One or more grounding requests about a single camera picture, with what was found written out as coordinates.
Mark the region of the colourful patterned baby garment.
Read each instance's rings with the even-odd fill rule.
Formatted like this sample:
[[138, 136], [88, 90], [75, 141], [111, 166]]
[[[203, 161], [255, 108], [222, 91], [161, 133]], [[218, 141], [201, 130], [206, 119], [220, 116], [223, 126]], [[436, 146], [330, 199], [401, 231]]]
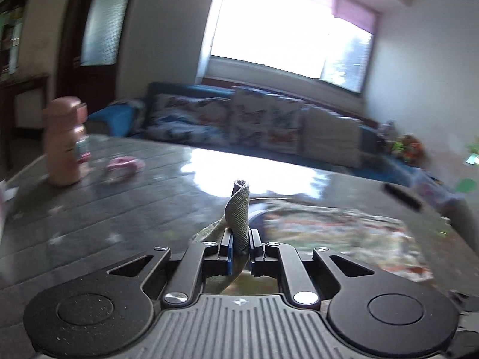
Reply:
[[[412, 282], [434, 283], [420, 247], [401, 220], [352, 208], [300, 203], [292, 198], [253, 200], [266, 204], [258, 219], [263, 228], [260, 232], [266, 236], [263, 240], [284, 242], [309, 254], [313, 247], [327, 247]], [[241, 208], [248, 208], [248, 201], [248, 183], [235, 180], [221, 220], [198, 232], [191, 243], [220, 240], [229, 224], [238, 233], [240, 242], [245, 241], [248, 225], [239, 214]]]

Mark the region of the pink hair scrunchie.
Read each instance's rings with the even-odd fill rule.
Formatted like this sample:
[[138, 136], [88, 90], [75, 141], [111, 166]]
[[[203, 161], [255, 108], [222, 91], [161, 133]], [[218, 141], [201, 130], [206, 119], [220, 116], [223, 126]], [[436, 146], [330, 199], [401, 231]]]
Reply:
[[145, 162], [134, 156], [118, 156], [108, 163], [106, 172], [114, 177], [132, 177], [145, 168]]

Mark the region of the blue sofa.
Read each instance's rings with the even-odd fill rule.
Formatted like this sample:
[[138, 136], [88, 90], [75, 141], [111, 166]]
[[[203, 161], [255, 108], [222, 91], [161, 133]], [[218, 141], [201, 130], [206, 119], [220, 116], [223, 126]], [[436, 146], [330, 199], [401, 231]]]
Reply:
[[[148, 126], [148, 120], [152, 108], [154, 106], [154, 96], [159, 94], [172, 94], [180, 96], [190, 96], [195, 98], [208, 98], [208, 97], [222, 97], [231, 99], [233, 91], [227, 88], [218, 88], [208, 85], [181, 85], [173, 83], [151, 83], [148, 86], [147, 95], [142, 99], [146, 105], [146, 116], [144, 124]], [[269, 160], [277, 160], [285, 163], [291, 163], [294, 165], [303, 165], [310, 168], [329, 170], [333, 172], [343, 172], [345, 174], [352, 174], [357, 177], [369, 178], [382, 182], [390, 182], [398, 185], [408, 186], [411, 185], [411, 178], [413, 175], [413, 168], [406, 165], [402, 165], [397, 160], [387, 159], [379, 154], [378, 137], [376, 130], [368, 125], [361, 125], [361, 141], [360, 152], [362, 164], [359, 168], [354, 169], [341, 165], [332, 165], [330, 163], [322, 162], [319, 160], [313, 160], [303, 157], [299, 154], [286, 154], [280, 152], [272, 152], [263, 149], [231, 146], [231, 147], [215, 147], [206, 145], [191, 145], [195, 147], [216, 150], [220, 152], [230, 152], [235, 154], [241, 154], [246, 156], [261, 157]], [[128, 137], [147, 139], [145, 136], [145, 130], [131, 135]]]

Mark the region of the upright butterfly print cushion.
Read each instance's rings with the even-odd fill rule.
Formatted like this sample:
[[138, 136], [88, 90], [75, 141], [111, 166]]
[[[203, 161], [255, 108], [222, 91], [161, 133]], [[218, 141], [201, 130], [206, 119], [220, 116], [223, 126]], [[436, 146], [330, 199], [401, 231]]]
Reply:
[[302, 100], [236, 86], [231, 97], [230, 144], [297, 154], [304, 109]]

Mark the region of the plain beige cushion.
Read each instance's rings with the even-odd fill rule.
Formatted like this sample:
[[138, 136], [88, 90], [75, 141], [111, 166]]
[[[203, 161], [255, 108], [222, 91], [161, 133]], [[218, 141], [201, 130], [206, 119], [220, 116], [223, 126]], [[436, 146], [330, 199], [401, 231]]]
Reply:
[[357, 169], [361, 166], [361, 122], [316, 106], [304, 115], [302, 154], [313, 160]]

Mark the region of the flat butterfly print cushion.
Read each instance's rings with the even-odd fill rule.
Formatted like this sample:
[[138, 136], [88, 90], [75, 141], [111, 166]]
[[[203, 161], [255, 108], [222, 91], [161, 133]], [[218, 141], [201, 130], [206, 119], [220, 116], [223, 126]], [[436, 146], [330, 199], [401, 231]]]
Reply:
[[176, 144], [226, 147], [229, 115], [227, 98], [159, 94], [154, 96], [145, 136]]

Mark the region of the black remote control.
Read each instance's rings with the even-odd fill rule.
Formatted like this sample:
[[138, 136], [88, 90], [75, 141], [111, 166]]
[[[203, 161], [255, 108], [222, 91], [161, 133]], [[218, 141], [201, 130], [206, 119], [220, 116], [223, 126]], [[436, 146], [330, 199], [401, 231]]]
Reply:
[[385, 182], [383, 184], [383, 190], [393, 198], [408, 206], [413, 211], [421, 211], [422, 202], [409, 192], [405, 191], [400, 185]]

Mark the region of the black white plush toy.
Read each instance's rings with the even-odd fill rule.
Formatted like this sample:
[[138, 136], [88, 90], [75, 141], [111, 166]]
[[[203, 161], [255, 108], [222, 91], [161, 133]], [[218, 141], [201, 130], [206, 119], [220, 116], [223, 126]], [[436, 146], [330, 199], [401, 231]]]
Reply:
[[386, 121], [378, 126], [378, 147], [387, 149], [397, 138], [395, 122], [393, 120]]

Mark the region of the orange green plush toys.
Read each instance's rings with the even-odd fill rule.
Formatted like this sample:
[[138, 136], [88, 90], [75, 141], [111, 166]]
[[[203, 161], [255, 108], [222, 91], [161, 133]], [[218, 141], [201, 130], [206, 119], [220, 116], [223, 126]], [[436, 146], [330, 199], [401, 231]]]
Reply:
[[393, 143], [390, 153], [405, 164], [418, 165], [424, 158], [424, 147], [415, 136], [403, 135]]

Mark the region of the pink cartoon water bottle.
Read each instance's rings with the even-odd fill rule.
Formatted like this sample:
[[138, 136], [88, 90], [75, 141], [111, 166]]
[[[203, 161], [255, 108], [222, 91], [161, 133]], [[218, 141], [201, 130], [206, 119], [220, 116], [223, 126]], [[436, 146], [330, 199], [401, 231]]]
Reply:
[[84, 128], [87, 105], [74, 96], [49, 102], [43, 110], [43, 145], [48, 179], [52, 185], [78, 183], [88, 172], [89, 136]]

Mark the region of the colourful paper pinwheel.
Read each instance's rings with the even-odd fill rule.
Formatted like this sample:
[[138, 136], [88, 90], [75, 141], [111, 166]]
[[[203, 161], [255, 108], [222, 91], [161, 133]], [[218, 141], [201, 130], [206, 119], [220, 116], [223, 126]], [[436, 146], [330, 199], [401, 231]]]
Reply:
[[469, 194], [478, 188], [478, 138], [468, 146], [468, 155], [455, 184], [455, 192]]

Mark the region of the white and red box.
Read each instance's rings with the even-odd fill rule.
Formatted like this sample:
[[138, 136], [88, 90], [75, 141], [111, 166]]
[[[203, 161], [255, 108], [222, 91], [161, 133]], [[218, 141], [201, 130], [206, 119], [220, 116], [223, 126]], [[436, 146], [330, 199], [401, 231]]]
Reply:
[[8, 204], [13, 201], [18, 192], [18, 187], [10, 187], [6, 180], [0, 182], [0, 218], [1, 227], [4, 226], [7, 218]]

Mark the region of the dark wooden cabinet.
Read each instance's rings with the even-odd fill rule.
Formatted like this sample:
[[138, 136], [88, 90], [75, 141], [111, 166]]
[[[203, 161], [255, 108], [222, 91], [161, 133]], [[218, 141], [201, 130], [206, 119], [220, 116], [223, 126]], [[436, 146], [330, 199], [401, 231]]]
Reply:
[[48, 100], [48, 74], [19, 72], [19, 44], [27, 2], [1, 2], [1, 158], [8, 170], [13, 168], [10, 141], [19, 129], [16, 125], [16, 96], [39, 90], [43, 107]]

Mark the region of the dark wooden door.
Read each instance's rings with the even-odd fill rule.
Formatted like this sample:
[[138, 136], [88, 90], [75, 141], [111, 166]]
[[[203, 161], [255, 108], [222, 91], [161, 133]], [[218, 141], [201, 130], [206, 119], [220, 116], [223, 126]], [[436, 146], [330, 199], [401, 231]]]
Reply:
[[114, 101], [129, 0], [68, 0], [55, 94], [80, 98], [89, 113]]

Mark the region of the window with frame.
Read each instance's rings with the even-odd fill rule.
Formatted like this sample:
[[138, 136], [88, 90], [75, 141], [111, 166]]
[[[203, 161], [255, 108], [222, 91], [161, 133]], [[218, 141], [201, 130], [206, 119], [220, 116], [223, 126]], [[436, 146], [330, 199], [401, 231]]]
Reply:
[[377, 20], [353, 0], [223, 0], [212, 55], [359, 93]]

